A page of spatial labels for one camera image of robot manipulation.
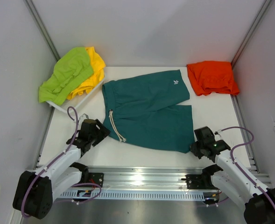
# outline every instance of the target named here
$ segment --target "green cloth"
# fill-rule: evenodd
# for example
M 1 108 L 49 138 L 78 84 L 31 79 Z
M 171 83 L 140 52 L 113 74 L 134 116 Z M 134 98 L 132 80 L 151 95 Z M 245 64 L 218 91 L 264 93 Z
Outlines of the green cloth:
M 54 66 L 53 74 L 39 88 L 39 102 L 63 104 L 70 92 L 94 73 L 84 47 L 73 48 Z
M 102 87 L 110 137 L 119 140 L 109 119 L 126 143 L 146 148 L 189 152 L 194 143 L 192 108 L 176 105 L 190 98 L 180 70 L 110 81 Z

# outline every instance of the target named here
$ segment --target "table surface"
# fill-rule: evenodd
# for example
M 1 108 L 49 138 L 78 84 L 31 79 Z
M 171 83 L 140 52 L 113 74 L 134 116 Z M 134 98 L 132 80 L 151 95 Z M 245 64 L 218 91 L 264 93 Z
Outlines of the table surface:
M 213 131 L 217 131 L 230 126 L 239 126 L 231 96 L 217 93 L 197 96 L 191 87 L 186 67 L 106 67 L 105 82 L 177 69 L 180 69 L 183 81 L 190 92 L 190 99 L 180 105 L 192 105 L 194 129 L 208 126 Z M 95 90 L 78 108 L 79 117 L 84 113 L 90 119 L 104 121 L 105 105 L 101 88 Z M 68 115 L 55 109 L 39 164 L 46 164 L 57 153 L 64 150 L 65 143 L 74 130 L 75 123 Z M 221 136 L 230 147 L 244 142 L 239 129 L 222 132 Z M 234 153 L 246 167 L 250 167 L 245 147 L 239 147 Z M 207 158 L 199 160 L 192 153 L 183 154 L 143 148 L 119 142 L 110 137 L 105 138 L 96 147 L 92 147 L 79 162 L 88 166 L 157 168 L 204 168 L 213 164 Z

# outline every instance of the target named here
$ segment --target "teal shorts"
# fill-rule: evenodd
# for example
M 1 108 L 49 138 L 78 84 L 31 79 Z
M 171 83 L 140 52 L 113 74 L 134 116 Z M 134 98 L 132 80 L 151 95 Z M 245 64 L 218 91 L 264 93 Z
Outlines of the teal shorts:
M 192 109 L 176 105 L 190 98 L 180 70 L 110 81 L 102 92 L 110 137 L 140 147 L 189 152 L 194 142 Z

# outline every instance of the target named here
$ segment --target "garment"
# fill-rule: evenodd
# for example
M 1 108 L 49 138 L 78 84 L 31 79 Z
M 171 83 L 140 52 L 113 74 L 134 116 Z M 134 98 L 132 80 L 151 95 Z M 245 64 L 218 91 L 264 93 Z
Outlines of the garment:
M 105 63 L 103 59 L 95 52 L 94 47 L 85 48 L 86 52 L 90 56 L 91 66 L 94 74 L 85 80 L 79 87 L 73 90 L 67 97 L 67 99 L 73 99 L 77 94 L 82 95 L 84 91 L 89 93 L 92 89 L 104 78 Z
M 39 102 L 63 104 L 70 92 L 94 73 L 85 48 L 73 48 L 54 66 L 53 74 L 39 88 Z
M 190 150 L 194 142 L 191 106 L 176 105 L 190 98 L 180 70 L 110 81 L 102 92 L 103 124 L 110 137 L 152 149 Z
M 204 61 L 188 64 L 187 71 L 191 86 L 198 96 L 207 96 L 211 92 L 238 95 L 240 92 L 229 62 Z

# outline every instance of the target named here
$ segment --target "orange-red fabric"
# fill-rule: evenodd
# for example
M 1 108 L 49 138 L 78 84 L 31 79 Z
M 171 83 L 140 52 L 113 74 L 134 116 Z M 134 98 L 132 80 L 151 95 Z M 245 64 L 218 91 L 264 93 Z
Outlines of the orange-red fabric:
M 187 72 L 191 86 L 198 96 L 207 96 L 211 92 L 232 95 L 240 93 L 229 62 L 204 61 L 188 64 Z

